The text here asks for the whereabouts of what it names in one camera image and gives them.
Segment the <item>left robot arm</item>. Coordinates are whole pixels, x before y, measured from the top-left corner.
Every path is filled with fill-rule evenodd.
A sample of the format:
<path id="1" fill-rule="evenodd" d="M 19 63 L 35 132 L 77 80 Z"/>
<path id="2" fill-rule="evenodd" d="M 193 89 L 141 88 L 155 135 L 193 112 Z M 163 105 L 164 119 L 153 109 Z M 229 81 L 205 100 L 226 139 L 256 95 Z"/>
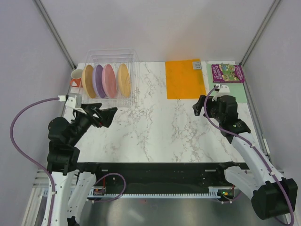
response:
<path id="1" fill-rule="evenodd" d="M 101 109 L 101 104 L 82 104 L 73 110 L 73 119 L 54 118 L 48 125 L 49 153 L 47 174 L 49 178 L 48 199 L 44 214 L 44 226 L 77 226 L 88 193 L 93 185 L 103 181 L 103 173 L 97 169 L 82 171 L 80 184 L 70 192 L 74 173 L 78 168 L 80 150 L 76 144 L 87 130 L 108 128 L 117 107 Z"/>

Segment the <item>small white label card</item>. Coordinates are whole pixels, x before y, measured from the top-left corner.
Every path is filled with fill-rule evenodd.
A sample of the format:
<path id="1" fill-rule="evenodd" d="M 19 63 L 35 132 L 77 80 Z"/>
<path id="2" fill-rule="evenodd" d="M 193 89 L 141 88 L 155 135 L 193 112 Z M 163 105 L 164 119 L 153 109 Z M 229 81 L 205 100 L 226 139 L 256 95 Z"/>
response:
<path id="1" fill-rule="evenodd" d="M 192 62 L 192 66 L 193 66 L 194 70 L 201 70 L 202 69 L 200 61 L 194 61 L 194 62 Z"/>

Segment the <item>purple plate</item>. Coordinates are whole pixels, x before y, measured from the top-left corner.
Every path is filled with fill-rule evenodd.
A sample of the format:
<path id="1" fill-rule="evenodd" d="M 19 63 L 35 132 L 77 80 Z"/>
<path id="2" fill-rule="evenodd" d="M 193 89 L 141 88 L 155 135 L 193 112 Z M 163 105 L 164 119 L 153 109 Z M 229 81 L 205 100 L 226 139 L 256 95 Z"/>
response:
<path id="1" fill-rule="evenodd" d="M 103 67 L 101 65 L 96 65 L 94 67 L 93 74 L 92 74 L 92 83 L 96 95 L 100 98 L 105 98 L 106 94 L 103 89 L 102 72 L 103 72 Z"/>

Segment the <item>clear wire dish rack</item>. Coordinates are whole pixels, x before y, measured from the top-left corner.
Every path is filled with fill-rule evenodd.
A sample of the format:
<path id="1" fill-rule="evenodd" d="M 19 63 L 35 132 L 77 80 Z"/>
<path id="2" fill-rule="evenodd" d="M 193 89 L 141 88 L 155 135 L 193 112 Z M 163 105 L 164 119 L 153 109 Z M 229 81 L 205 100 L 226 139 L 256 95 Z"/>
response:
<path id="1" fill-rule="evenodd" d="M 89 50 L 79 88 L 82 103 L 130 107 L 135 100 L 138 64 L 132 48 Z"/>

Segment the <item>purple book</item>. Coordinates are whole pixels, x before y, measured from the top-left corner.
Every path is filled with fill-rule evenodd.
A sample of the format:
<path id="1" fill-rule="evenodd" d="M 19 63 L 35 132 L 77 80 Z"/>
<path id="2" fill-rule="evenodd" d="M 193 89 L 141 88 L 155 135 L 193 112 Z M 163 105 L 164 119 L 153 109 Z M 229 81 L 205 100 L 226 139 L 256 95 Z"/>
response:
<path id="1" fill-rule="evenodd" d="M 244 83 L 245 77 L 240 65 L 212 64 L 213 83 Z"/>

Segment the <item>orange white mug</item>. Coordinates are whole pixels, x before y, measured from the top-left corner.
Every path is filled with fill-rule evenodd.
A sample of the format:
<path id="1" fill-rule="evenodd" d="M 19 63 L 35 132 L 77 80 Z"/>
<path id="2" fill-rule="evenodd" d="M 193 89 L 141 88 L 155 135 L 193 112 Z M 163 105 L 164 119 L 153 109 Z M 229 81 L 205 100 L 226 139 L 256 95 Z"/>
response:
<path id="1" fill-rule="evenodd" d="M 70 86 L 71 87 L 77 87 L 77 88 L 82 87 L 82 82 L 81 82 L 82 73 L 83 73 L 82 69 L 75 69 L 74 71 L 72 71 L 71 81 L 70 81 Z"/>

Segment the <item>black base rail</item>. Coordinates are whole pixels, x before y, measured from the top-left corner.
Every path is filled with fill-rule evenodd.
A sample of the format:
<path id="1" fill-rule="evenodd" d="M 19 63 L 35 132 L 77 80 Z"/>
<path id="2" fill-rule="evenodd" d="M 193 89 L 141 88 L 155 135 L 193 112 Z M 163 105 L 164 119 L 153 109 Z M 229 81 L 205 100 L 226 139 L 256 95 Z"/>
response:
<path id="1" fill-rule="evenodd" d="M 106 179 L 97 183 L 105 185 L 106 194 L 200 194 L 209 187 L 230 187 L 222 176 L 222 167 L 245 163 L 95 163 L 77 164 L 80 172 L 92 172 L 96 178 Z"/>

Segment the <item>green cutting mat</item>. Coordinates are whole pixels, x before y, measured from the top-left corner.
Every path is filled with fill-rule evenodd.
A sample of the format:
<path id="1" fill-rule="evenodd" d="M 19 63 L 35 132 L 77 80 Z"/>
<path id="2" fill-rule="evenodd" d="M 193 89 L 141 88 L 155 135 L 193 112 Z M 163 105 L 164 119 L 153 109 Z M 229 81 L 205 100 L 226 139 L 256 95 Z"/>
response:
<path id="1" fill-rule="evenodd" d="M 206 64 L 207 69 L 207 79 L 209 88 L 207 91 L 209 92 L 215 85 L 213 83 L 213 75 L 211 69 L 211 63 Z M 225 83 L 230 89 L 230 95 L 236 98 L 237 103 L 247 103 L 246 93 L 244 89 L 244 85 L 242 83 Z"/>

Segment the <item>orange cutting mat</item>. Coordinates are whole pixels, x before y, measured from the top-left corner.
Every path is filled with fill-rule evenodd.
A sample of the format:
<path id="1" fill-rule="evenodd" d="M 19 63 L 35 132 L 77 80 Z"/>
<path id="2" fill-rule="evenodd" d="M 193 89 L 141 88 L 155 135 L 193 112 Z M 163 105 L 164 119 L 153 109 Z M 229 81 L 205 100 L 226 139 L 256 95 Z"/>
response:
<path id="1" fill-rule="evenodd" d="M 193 69 L 194 61 L 200 60 L 165 62 L 167 99 L 198 99 L 206 95 L 202 70 Z"/>

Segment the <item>pink plate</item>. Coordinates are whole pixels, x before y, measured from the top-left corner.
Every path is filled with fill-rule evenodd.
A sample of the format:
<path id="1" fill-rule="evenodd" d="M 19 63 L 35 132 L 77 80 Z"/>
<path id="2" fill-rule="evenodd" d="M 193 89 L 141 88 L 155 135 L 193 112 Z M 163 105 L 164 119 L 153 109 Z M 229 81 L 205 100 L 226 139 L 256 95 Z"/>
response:
<path id="1" fill-rule="evenodd" d="M 102 72 L 103 89 L 108 98 L 115 98 L 117 95 L 117 83 L 114 70 L 110 64 L 106 64 Z"/>

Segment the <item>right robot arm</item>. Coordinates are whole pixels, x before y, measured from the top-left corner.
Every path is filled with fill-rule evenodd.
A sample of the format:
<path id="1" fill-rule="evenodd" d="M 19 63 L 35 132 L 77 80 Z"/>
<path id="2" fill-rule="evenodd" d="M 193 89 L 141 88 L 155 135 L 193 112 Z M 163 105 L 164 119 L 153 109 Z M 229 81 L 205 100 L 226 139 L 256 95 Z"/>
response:
<path id="1" fill-rule="evenodd" d="M 215 119 L 215 128 L 240 153 L 252 175 L 233 162 L 228 162 L 215 174 L 216 182 L 235 185 L 251 201 L 256 215 L 262 219 L 277 218 L 289 214 L 294 224 L 298 186 L 292 178 L 285 178 L 259 150 L 251 130 L 238 117 L 238 104 L 235 97 L 225 95 L 214 99 L 213 96 L 201 95 L 193 105 L 194 114 L 204 116 L 210 121 Z"/>

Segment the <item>yellow plate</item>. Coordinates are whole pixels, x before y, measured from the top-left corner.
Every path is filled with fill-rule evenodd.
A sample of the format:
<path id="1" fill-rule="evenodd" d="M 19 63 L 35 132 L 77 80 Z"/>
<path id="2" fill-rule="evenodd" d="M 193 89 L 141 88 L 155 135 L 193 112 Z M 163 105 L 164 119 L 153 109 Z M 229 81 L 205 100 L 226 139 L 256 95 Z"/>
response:
<path id="1" fill-rule="evenodd" d="M 121 64 L 118 69 L 118 85 L 121 94 L 129 98 L 131 93 L 131 82 L 128 68 L 125 64 Z"/>
<path id="2" fill-rule="evenodd" d="M 94 68 L 92 65 L 86 65 L 83 69 L 81 78 L 82 87 L 89 98 L 96 97 L 96 93 L 93 87 L 93 70 Z"/>

